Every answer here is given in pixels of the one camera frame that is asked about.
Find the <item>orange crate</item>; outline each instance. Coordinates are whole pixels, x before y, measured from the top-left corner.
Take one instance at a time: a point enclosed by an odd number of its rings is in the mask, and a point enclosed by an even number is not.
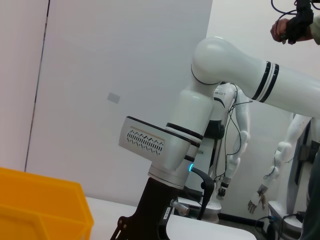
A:
[[[93,224],[79,183],[0,167],[0,239],[89,240]]]

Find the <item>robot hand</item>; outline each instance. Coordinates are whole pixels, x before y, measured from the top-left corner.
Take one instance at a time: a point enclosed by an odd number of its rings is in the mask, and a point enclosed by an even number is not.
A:
[[[220,187],[218,190],[218,195],[217,198],[219,197],[219,199],[223,199],[223,197],[226,195],[226,188],[225,187]]]
[[[250,199],[250,201],[249,201],[249,203],[248,203],[248,210],[249,210],[249,212],[250,212],[251,214],[254,214],[257,206],[258,206],[260,203],[262,203],[262,210],[264,211],[264,210],[266,209],[266,197],[265,197],[265,195],[264,195],[263,193],[259,195],[259,193],[256,191],[256,192],[252,195],[252,197],[251,197],[251,199]]]

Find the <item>black stripe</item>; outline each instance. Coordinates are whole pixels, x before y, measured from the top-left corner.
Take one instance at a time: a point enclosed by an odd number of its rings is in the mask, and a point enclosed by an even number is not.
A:
[[[221,182],[221,187],[224,187],[224,188],[228,188],[229,187],[229,184],[228,183],[224,183],[224,182]]]
[[[221,103],[221,104],[223,105],[223,107],[226,108],[224,102],[223,102],[220,98],[214,97],[213,99],[214,99],[215,101],[218,101],[219,103]]]
[[[194,72],[192,71],[192,65],[191,65],[191,73],[192,73],[194,79],[197,80],[197,81],[198,81],[199,83],[201,83],[201,84],[204,84],[204,85],[216,85],[216,84],[219,84],[219,82],[217,82],[217,83],[212,83],[212,84],[208,84],[208,83],[204,83],[204,82],[200,81],[200,80],[199,80],[198,78],[196,78],[196,76],[194,75]]]
[[[179,135],[179,134],[177,134],[177,133],[175,133],[175,132],[172,132],[172,131],[169,131],[169,130],[166,130],[166,129],[162,129],[162,128],[158,127],[158,126],[152,125],[152,124],[147,123],[147,122],[145,122],[145,121],[141,121],[141,120],[139,120],[139,119],[137,119],[137,118],[134,118],[134,117],[132,117],[132,116],[127,116],[127,118],[128,118],[128,119],[132,119],[132,120],[134,120],[134,121],[137,121],[137,122],[139,122],[139,123],[145,124],[145,125],[147,125],[147,126],[149,126],[149,127],[152,127],[152,128],[154,128],[154,129],[158,129],[158,130],[160,130],[160,131],[162,131],[162,132],[165,132],[165,133],[167,133],[167,134],[171,134],[171,135],[173,135],[173,136],[175,136],[175,137],[177,137],[177,138],[180,138],[180,139],[182,139],[182,140],[185,140],[185,141],[189,142],[192,146],[195,146],[195,147],[197,147],[197,148],[200,147],[200,143],[198,143],[198,142],[196,142],[196,141],[193,141],[193,140],[191,140],[191,139],[189,139],[189,138],[187,138],[187,137],[185,137],[185,136],[181,136],[181,135]]]
[[[200,139],[200,140],[202,140],[204,138],[201,134],[199,134],[197,132],[191,131],[191,130],[186,129],[186,128],[182,127],[182,126],[178,126],[178,125],[175,125],[175,124],[170,123],[170,122],[168,122],[166,124],[166,126],[168,128],[172,128],[172,129],[178,130],[178,131],[183,132],[185,134],[189,134],[189,135],[191,135],[191,136],[193,136],[193,137],[195,137],[197,139]]]
[[[249,219],[249,218],[244,218],[240,216],[233,216],[225,213],[218,213],[218,217],[220,220],[226,220],[229,222],[234,222],[238,224],[245,224],[245,225],[250,225],[250,226],[257,226],[259,228],[263,228],[264,222],[263,221],[258,221],[254,219]]]
[[[264,71],[263,77],[261,79],[260,85],[257,88],[257,90],[255,92],[255,95],[252,97],[252,100],[257,100],[257,98],[261,94],[262,90],[264,89],[264,86],[265,86],[266,81],[267,81],[268,76],[269,76],[270,68],[271,68],[271,63],[269,61],[267,61],[266,62],[266,66],[265,66],[265,71]]]
[[[188,160],[188,161],[190,161],[190,162],[192,162],[192,163],[195,161],[195,158],[194,158],[194,157],[191,157],[191,156],[188,156],[188,155],[185,155],[184,159],[185,159],[185,160]]]
[[[270,93],[271,93],[271,91],[274,88],[274,85],[276,83],[276,80],[277,80],[277,77],[278,77],[278,73],[279,73],[279,65],[276,64],[275,68],[274,68],[274,72],[273,72],[273,76],[272,76],[270,85],[269,85],[267,91],[265,92],[263,98],[260,100],[261,103],[264,103],[265,100],[267,100],[267,98],[269,97],[269,95],[270,95]]]

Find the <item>black cable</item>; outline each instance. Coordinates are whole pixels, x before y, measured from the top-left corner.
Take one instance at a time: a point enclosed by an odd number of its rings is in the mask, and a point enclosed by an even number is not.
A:
[[[279,9],[277,9],[274,5],[274,0],[271,0],[271,6],[273,7],[274,10],[276,10],[278,13],[284,14],[284,15],[295,15],[291,12],[284,12],[284,11],[280,11]]]
[[[294,158],[291,158],[289,161],[286,161],[285,164],[290,163]]]
[[[297,15],[296,13],[293,13],[293,12],[296,12],[296,11],[297,11],[297,10],[295,9],[295,10],[291,10],[291,11],[288,11],[288,12],[284,12],[284,13],[278,18],[278,20],[277,20],[276,23],[275,23],[275,34],[278,35],[277,30],[278,30],[278,24],[279,24],[280,19],[282,19],[285,15]]]
[[[258,222],[262,219],[270,219],[270,216],[263,216],[263,217],[259,218],[257,221],[255,221],[254,228],[260,234],[263,234],[263,232],[258,230],[257,225],[258,225]]]
[[[277,150],[276,150],[276,151],[274,152],[274,154],[273,154],[273,160],[274,160],[273,169],[272,169],[272,171],[271,171],[269,174],[264,175],[264,177],[263,177],[264,180],[266,180],[268,177],[270,177],[271,174],[273,174],[274,171],[275,171],[275,169],[276,169],[276,157],[275,157],[276,152],[277,152]]]
[[[311,2],[311,5],[312,5],[312,7],[314,7],[315,9],[320,10],[320,8],[316,7],[316,5],[315,5],[313,2]]]
[[[231,105],[230,109],[228,110],[228,113],[226,115],[226,121],[225,121],[227,123],[227,125],[226,125],[226,128],[225,128],[225,137],[224,137],[224,172],[222,174],[220,174],[220,175],[217,175],[217,167],[218,167],[218,163],[217,163],[215,165],[215,178],[214,178],[214,181],[216,181],[217,178],[220,178],[221,176],[223,176],[226,173],[226,170],[227,170],[227,166],[226,166],[226,151],[227,151],[226,142],[227,142],[228,128],[229,128],[229,124],[230,124],[230,121],[231,121],[231,119],[229,119],[229,122],[228,122],[228,118],[229,118],[230,111],[232,111],[232,113],[233,113],[233,109],[232,108],[236,104],[237,98],[238,98],[238,88],[236,87],[235,100],[234,100],[233,104]]]
[[[284,217],[282,218],[282,220],[281,220],[281,226],[279,226],[279,231],[278,231],[278,238],[277,238],[277,240],[280,240],[280,238],[281,238],[282,231],[283,231],[283,229],[284,229],[285,219],[286,219],[286,218],[289,218],[289,217],[292,217],[292,216],[297,216],[297,214],[289,214],[289,215],[284,216]]]
[[[234,105],[230,108],[230,111],[233,110],[237,105],[250,104],[250,103],[253,103],[253,102],[254,102],[254,101],[245,101],[245,102],[241,102],[241,103],[234,104]]]
[[[218,157],[220,156],[220,150],[221,150],[221,144],[220,144],[220,147],[219,147],[219,150],[218,150]],[[218,159],[217,159],[217,162],[215,163],[215,175],[217,176],[217,169],[218,169]]]
[[[230,107],[230,109],[228,111],[227,117],[226,117],[227,125],[226,125],[226,128],[225,128],[225,137],[224,137],[224,172],[222,174],[220,174],[220,175],[217,175],[218,164],[216,164],[215,165],[215,176],[216,177],[214,178],[214,180],[216,180],[217,178],[220,178],[221,176],[224,176],[226,174],[227,166],[228,166],[228,156],[232,156],[232,155],[237,154],[240,151],[241,146],[242,146],[242,139],[241,139],[240,130],[237,127],[235,121],[232,118],[232,114],[234,113],[234,109],[236,108],[237,105],[249,104],[249,103],[253,102],[252,100],[250,100],[250,101],[245,101],[245,102],[241,102],[241,103],[236,103],[237,99],[238,99],[238,87],[233,83],[231,83],[231,84],[235,86],[236,95],[235,95],[235,100],[234,100],[233,104],[231,105],[231,107]],[[240,140],[240,146],[239,146],[239,149],[236,152],[230,153],[230,154],[226,154],[226,152],[227,152],[227,149],[226,149],[227,133],[228,133],[228,128],[229,128],[230,121],[232,121],[233,125],[235,126],[236,130],[238,131],[239,140]]]

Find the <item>white wall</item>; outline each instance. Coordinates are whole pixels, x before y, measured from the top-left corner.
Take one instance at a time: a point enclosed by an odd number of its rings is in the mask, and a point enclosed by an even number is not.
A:
[[[150,162],[118,146],[126,116],[164,127],[191,79],[211,0],[51,1],[27,171],[137,205]],[[118,103],[109,93],[120,96]]]
[[[274,4],[280,10],[287,12],[295,8],[293,2],[278,0]],[[270,29],[279,16],[280,14],[271,7],[269,0],[214,0],[207,37],[225,38],[248,55],[319,77],[320,48],[313,41],[299,42],[295,45],[282,45],[273,41]],[[251,140],[221,205],[225,214],[257,219],[266,213],[257,208],[254,215],[249,214],[248,201],[271,166],[277,144],[285,137],[290,114],[258,102],[251,103],[250,110]],[[232,140],[236,134],[236,129],[230,128],[228,153],[232,153]],[[220,163],[223,162],[222,151]],[[219,173],[222,173],[223,166],[220,165],[219,168]],[[268,191],[267,200],[277,199],[278,186],[279,183],[276,183]]]
[[[48,1],[0,1],[0,167],[24,171]]]

